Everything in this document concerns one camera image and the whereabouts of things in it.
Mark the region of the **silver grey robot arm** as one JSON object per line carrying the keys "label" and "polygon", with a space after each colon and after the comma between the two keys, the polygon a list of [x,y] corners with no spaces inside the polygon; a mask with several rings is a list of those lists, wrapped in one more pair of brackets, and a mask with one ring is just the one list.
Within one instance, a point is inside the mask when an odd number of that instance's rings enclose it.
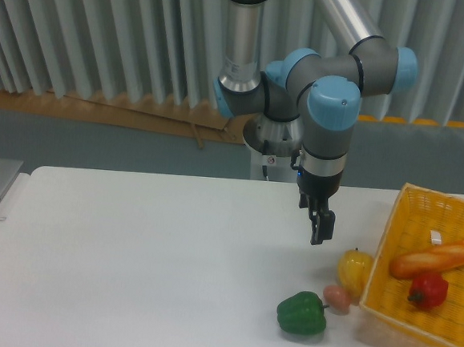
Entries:
{"label": "silver grey robot arm", "polygon": [[245,143],[262,156],[289,159],[297,173],[299,206],[311,221],[311,244],[330,240],[335,214],[329,198],[340,187],[361,99],[410,89],[416,54],[391,47],[360,0],[314,0],[341,56],[309,48],[260,66],[262,15],[268,0],[227,0],[224,61],[213,82],[224,117],[253,115]]}

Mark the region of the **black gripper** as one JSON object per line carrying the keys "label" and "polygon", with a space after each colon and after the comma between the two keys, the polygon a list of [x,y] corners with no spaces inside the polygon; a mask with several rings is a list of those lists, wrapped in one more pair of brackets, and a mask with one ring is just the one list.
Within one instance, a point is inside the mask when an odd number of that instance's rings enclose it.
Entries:
{"label": "black gripper", "polygon": [[343,172],[333,176],[315,176],[299,167],[297,184],[299,207],[306,209],[312,225],[311,245],[323,244],[333,238],[336,215],[329,209],[328,199],[340,188]]}

